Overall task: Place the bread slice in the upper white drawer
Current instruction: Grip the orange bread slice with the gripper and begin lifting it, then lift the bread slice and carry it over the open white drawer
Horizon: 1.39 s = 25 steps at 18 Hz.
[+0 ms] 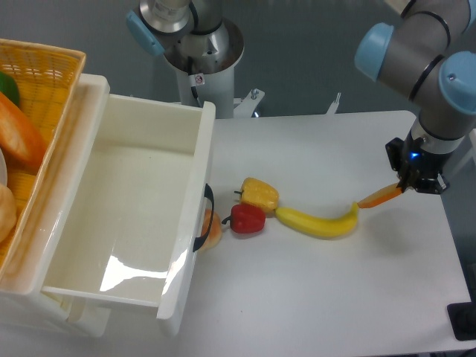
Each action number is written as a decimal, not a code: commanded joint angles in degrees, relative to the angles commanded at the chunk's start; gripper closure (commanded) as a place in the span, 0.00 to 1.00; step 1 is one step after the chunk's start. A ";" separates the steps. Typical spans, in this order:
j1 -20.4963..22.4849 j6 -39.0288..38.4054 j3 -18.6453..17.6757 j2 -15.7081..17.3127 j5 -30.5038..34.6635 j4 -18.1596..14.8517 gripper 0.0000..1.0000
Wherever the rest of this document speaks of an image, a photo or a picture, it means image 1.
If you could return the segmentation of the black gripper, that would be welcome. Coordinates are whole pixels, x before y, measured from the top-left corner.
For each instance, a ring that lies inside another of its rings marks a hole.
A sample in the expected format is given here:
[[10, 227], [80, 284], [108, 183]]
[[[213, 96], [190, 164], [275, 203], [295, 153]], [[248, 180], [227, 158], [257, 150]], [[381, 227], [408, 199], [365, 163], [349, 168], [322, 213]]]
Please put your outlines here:
[[431, 145], [436, 143], [437, 139], [431, 137], [418, 120], [414, 121], [405, 140], [394, 138], [386, 143], [387, 157], [402, 193], [415, 190], [441, 194], [446, 190], [448, 183], [443, 177], [443, 165], [448, 153], [431, 152]]

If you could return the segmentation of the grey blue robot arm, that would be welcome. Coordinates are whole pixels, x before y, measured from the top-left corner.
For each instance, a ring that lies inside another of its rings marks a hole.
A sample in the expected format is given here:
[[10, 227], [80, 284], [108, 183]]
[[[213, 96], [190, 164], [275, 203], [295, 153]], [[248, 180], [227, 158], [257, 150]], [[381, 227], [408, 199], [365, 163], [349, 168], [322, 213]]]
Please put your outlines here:
[[420, 108], [406, 138], [385, 146], [397, 189], [441, 194], [447, 160], [475, 127], [475, 54], [444, 54], [475, 23], [475, 2], [408, 1], [401, 17], [372, 26], [354, 63]]

